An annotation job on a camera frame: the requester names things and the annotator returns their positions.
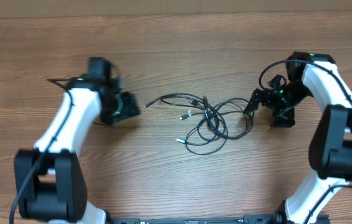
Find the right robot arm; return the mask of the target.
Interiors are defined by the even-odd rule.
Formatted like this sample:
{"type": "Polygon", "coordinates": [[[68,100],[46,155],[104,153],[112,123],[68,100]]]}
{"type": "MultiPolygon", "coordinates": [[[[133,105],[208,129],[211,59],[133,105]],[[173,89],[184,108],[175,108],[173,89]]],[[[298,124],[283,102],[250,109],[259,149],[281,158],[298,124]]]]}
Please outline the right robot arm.
{"type": "Polygon", "coordinates": [[[308,149],[310,173],[267,223],[329,223],[320,211],[338,191],[352,189],[352,91],[331,55],[294,52],[283,64],[287,76],[255,89],[244,113],[266,106],[273,111],[271,128],[290,128],[295,107],[311,96],[322,116],[308,149]]]}

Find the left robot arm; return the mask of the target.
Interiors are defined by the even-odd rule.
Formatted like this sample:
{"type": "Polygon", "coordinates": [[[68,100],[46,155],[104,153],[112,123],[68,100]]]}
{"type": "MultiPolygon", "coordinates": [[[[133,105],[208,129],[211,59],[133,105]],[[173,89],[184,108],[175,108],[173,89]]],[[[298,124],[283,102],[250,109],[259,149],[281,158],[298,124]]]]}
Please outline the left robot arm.
{"type": "Polygon", "coordinates": [[[90,57],[78,77],[50,82],[64,90],[60,109],[32,149],[14,158],[16,198],[14,214],[48,223],[112,223],[108,211],[92,205],[78,160],[91,125],[97,119],[112,125],[138,116],[136,97],[124,91],[117,67],[102,57],[90,57]]]}

